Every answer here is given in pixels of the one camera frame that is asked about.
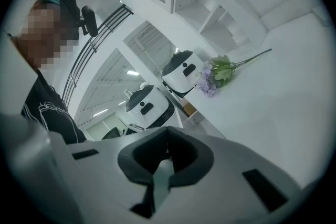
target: black railing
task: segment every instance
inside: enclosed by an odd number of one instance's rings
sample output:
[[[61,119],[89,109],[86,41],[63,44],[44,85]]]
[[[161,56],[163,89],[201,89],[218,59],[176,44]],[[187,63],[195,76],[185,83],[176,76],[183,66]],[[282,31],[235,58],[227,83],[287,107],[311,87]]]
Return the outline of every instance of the black railing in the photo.
[[[128,16],[132,15],[125,5],[122,5],[113,12],[99,27],[96,37],[90,37],[79,53],[75,63],[72,66],[70,74],[65,84],[62,99],[66,106],[69,105],[73,90],[77,87],[77,82],[88,61],[95,54],[99,46],[104,42],[109,34],[113,32]]]

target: black t-shirt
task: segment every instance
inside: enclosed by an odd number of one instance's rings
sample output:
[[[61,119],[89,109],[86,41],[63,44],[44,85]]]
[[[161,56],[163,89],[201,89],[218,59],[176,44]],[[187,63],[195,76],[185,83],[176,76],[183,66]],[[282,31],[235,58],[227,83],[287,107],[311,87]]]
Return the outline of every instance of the black t-shirt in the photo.
[[[48,131],[60,133],[66,144],[80,143],[86,140],[68,113],[59,94],[51,87],[41,72],[34,83],[22,109],[22,115],[38,121]]]

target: man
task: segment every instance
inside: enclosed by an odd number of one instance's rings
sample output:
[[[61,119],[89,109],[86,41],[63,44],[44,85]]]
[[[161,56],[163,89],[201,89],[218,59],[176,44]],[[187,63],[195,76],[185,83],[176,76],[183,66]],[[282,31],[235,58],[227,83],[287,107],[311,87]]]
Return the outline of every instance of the man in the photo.
[[[59,57],[63,46],[78,40],[80,12],[76,0],[38,0],[27,17],[21,33],[11,40],[23,58],[37,73],[22,109],[22,115],[39,122],[48,131],[60,133],[66,144],[86,140],[60,95],[38,70]]]

